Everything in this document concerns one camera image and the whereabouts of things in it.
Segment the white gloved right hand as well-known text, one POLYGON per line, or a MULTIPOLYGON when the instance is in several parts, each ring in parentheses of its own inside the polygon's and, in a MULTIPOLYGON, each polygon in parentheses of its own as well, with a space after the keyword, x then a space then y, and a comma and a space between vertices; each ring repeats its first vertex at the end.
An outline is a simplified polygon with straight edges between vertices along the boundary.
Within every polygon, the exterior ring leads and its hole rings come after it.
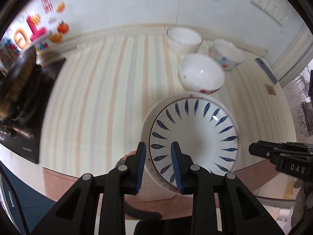
POLYGON ((291 217, 291 227, 295 227, 302 218, 305 210, 312 209, 313 185, 310 182, 297 179, 294 188, 299 188, 296 196, 296 203, 291 217))

